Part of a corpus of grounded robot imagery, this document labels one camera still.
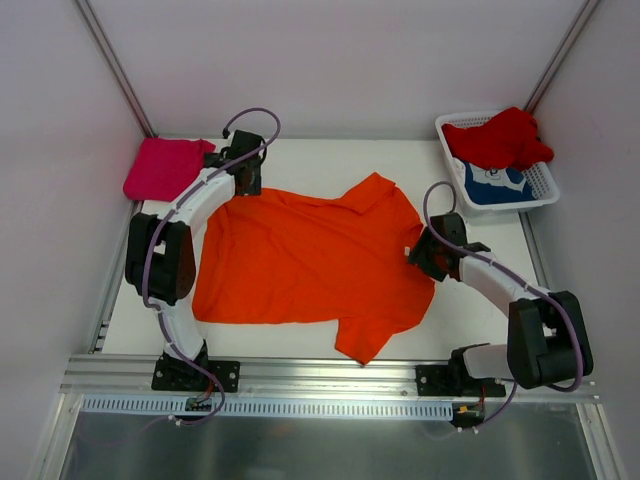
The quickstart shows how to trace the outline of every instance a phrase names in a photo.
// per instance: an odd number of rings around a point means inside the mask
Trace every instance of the white plastic basket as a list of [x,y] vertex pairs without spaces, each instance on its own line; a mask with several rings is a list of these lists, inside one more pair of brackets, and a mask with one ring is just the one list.
[[473,112],[473,113],[454,113],[452,115],[442,115],[436,119],[436,129],[438,130],[438,137],[444,147],[444,153],[446,156],[445,165],[451,174],[453,179],[453,185],[458,194],[458,198],[461,200],[460,205],[462,211],[466,216],[477,216],[483,213],[498,213],[508,211],[526,212],[532,208],[539,207],[541,205],[548,205],[555,203],[560,198],[560,191],[556,182],[551,176],[549,167],[545,163],[536,163],[533,167],[523,171],[525,178],[531,190],[535,200],[530,202],[517,202],[517,203],[497,203],[489,205],[478,205],[467,193],[467,189],[464,187],[464,175],[456,168],[455,157],[451,154],[447,140],[442,132],[442,125],[450,123],[455,127],[469,128],[484,125],[491,117],[497,115],[500,111],[487,111],[487,112]]

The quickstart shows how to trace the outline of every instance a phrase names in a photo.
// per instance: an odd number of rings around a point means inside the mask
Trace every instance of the orange shirt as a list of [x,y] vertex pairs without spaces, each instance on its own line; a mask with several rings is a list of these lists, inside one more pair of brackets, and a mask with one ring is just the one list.
[[377,173],[335,200],[266,188],[234,197],[209,219],[193,312],[235,324],[337,318],[336,349],[366,364],[431,303],[434,282],[405,256],[421,231]]

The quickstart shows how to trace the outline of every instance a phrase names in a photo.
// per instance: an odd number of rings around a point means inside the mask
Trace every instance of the white wall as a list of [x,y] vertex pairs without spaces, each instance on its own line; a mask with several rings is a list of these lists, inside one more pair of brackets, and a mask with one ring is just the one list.
[[141,134],[69,0],[0,3],[0,465],[24,478],[96,313]]
[[536,116],[562,197],[533,214],[554,286],[580,298],[630,478],[640,475],[640,3],[607,0]]
[[288,137],[435,138],[438,115],[524,105],[582,0],[92,3],[160,133],[264,105]]

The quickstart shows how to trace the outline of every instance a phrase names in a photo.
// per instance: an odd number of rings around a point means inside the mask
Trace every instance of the fabric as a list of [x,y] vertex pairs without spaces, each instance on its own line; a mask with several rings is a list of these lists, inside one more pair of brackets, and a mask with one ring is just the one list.
[[204,154],[216,146],[206,140],[146,138],[122,190],[131,200],[172,202],[204,166]]
[[422,223],[377,173],[335,200],[263,189],[209,219],[193,300],[198,320],[339,320],[335,348],[362,364],[395,333],[420,323],[433,281],[405,248]]
[[538,139],[535,118],[515,107],[479,127],[445,124],[442,132],[454,157],[485,170],[511,167],[522,171],[553,159],[553,151]]
[[535,200],[531,185],[513,168],[484,170],[467,162],[456,162],[464,170],[464,188],[469,198],[478,205]]

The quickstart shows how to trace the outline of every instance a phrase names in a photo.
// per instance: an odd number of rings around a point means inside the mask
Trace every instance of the pink towel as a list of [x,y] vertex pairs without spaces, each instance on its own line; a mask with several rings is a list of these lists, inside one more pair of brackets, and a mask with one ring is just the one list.
[[172,202],[196,179],[204,154],[215,148],[206,140],[147,138],[122,190],[131,200]]

